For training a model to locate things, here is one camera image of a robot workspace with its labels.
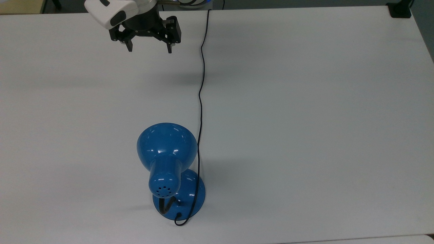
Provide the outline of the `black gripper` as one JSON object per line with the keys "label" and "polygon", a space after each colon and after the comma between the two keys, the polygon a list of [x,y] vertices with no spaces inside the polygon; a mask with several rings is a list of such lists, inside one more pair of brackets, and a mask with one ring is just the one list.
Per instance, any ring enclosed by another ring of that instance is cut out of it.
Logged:
{"label": "black gripper", "polygon": [[129,52],[132,52],[132,39],[134,37],[153,37],[163,41],[167,44],[169,54],[173,53],[174,44],[181,42],[181,31],[177,17],[170,16],[163,20],[157,9],[124,20],[108,31],[110,39],[125,44]]}

